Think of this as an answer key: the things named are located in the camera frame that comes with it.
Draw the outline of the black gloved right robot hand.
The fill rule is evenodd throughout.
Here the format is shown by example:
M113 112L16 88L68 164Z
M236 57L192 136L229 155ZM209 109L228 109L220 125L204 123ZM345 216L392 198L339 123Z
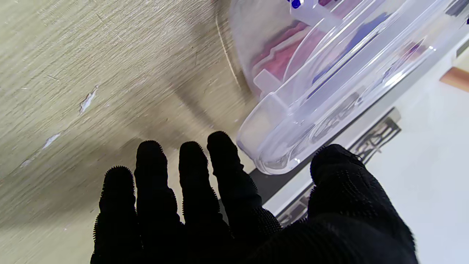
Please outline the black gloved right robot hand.
M136 169L109 169L94 226L92 264L417 264L415 241L378 180L341 145L320 149L307 217L287 227L262 206L238 149L208 137L213 175L197 142L180 147L183 217L168 186L167 159L153 140Z

